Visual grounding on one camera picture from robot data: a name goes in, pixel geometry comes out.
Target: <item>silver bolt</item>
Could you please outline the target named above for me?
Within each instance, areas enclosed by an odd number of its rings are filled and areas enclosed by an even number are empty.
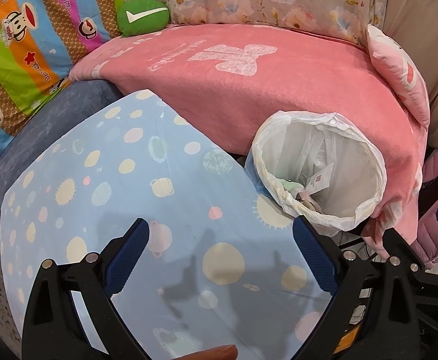
[[[342,255],[347,261],[354,261],[356,259],[356,254],[350,250],[349,251],[346,250]]]
[[[44,261],[42,261],[42,268],[44,269],[50,268],[53,263],[54,262],[51,259],[45,259]]]
[[[399,257],[392,256],[392,257],[389,259],[389,262],[390,262],[392,265],[394,265],[394,266],[398,266],[398,265],[400,264],[400,259],[399,259]]]
[[[99,255],[97,253],[89,253],[87,256],[85,256],[85,261],[89,263],[94,263],[99,259]]]

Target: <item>trash bag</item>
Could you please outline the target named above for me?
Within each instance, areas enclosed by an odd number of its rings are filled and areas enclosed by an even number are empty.
[[[270,195],[284,212],[304,215],[330,237],[367,219],[387,181],[381,152],[336,112],[276,112],[256,133],[246,172],[257,190]],[[309,209],[284,187],[295,183],[304,186],[320,210]]]

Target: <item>light blue sheet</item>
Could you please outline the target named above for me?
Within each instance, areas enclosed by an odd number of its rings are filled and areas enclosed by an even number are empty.
[[[145,90],[73,128],[6,193],[2,269],[19,331],[41,261],[79,261],[136,218],[151,237],[113,303],[153,360],[225,344],[238,346],[240,360],[289,360],[330,300],[295,245],[291,219]]]

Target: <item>white swoosh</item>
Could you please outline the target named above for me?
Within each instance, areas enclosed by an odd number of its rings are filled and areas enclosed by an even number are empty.
[[[145,16],[151,15],[151,14],[156,13],[156,12],[165,11],[165,10],[167,10],[167,8],[162,7],[162,8],[151,9],[150,11],[140,12],[140,13],[136,13],[136,14],[132,14],[129,11],[126,11],[126,13],[127,13],[127,19],[129,21],[129,23],[134,23],[134,21],[142,19]]]

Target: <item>pink planet print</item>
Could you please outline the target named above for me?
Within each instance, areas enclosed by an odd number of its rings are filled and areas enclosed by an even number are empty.
[[[322,316],[321,312],[313,311],[297,322],[295,333],[297,340],[305,342]]]
[[[172,243],[172,233],[166,225],[161,225],[157,221],[152,221],[149,227],[150,236],[147,244],[154,257],[162,257]]]
[[[212,220],[222,218],[221,209],[219,207],[211,207],[209,210],[209,218]]]

